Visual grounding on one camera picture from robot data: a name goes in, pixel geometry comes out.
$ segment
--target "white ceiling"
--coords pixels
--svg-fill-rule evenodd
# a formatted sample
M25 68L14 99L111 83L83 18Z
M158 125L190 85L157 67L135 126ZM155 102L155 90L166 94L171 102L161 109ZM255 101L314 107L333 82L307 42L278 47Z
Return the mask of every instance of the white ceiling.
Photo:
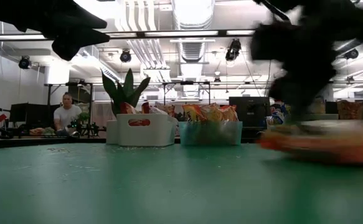
M114 7L115 2L98 2L95 0L77 0L84 1L87 3L92 3L95 12L99 12L100 16L106 17L108 26L103 31L117 31L114 23L114 19L109 17L116 16L111 15L111 9ZM155 23L159 30L171 30L174 29L173 18L171 11L161 10L164 7L171 6L170 0L157 0L155 1ZM299 15L299 9L288 13L292 18L292 21L296 22ZM217 0L214 7L214 18L212 21L212 29L250 29L254 28L259 22L267 23L271 19L271 15L264 6L258 6L253 1L245 0ZM2 24L0 22L0 34L17 34L19 31L10 24ZM249 78L249 70L254 76L255 80L267 81L268 75L272 77L274 74L279 74L279 65L276 62L271 63L271 68L269 68L269 62L251 63L249 61L249 49L248 43L250 38L241 38L242 53L236 59L235 65L233 67L226 67L225 64L225 49L228 47L232 38L217 38L214 43L207 44L207 50L205 54L205 64L203 66L202 76L203 79L208 79L212 81L214 79L214 72L216 70L220 71L220 77L222 81L228 80L229 82L242 82ZM170 66L170 74L172 78L176 78L180 75L179 72L179 57L177 53L176 44L169 42L169 39L161 39L160 46L164 57L166 59L167 65ZM136 72L136 78L140 75L140 62L132 55L132 61L130 63L121 63L119 56L122 49L128 49L128 44L125 40L111 40L108 43L97 45L100 49L100 58L105 61L112 69L119 72L121 75L131 68ZM5 42L4 49L13 48L17 49L51 49L51 42ZM336 62L338 68L340 68L339 76L336 79L344 78L347 74L354 72L359 72L363 70L363 46L357 48L360 53L360 57L356 60L349 60L348 66L346 66L345 60L340 60ZM79 60L72 61L71 77L74 78L84 78L90 80L99 80L100 71L94 65L86 64Z

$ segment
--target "potted plant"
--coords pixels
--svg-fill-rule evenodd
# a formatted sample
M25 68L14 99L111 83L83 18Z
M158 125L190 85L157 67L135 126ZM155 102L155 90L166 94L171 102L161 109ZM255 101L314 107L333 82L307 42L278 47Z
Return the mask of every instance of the potted plant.
M116 80L108 78L102 71L102 83L105 91L111 98L112 112L117 117L121 113L121 103L128 103L136 107L142 92L146 89L151 78L145 78L137 88L134 89L134 77L131 69L128 70L123 86ZM106 122L106 143L117 144L117 125L115 120Z

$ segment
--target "green table surface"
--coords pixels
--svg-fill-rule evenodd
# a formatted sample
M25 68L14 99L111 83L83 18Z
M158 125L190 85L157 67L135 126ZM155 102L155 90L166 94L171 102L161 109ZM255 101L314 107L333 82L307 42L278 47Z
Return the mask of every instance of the green table surface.
M255 144L0 149L0 223L363 224L363 167Z

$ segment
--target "wall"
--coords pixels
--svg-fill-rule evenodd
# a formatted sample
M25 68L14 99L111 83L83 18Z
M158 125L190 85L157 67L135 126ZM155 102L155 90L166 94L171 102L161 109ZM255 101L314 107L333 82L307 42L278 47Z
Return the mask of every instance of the wall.
M39 73L21 70L17 62L0 55L0 108L9 110L16 103L46 104L44 79L44 68Z

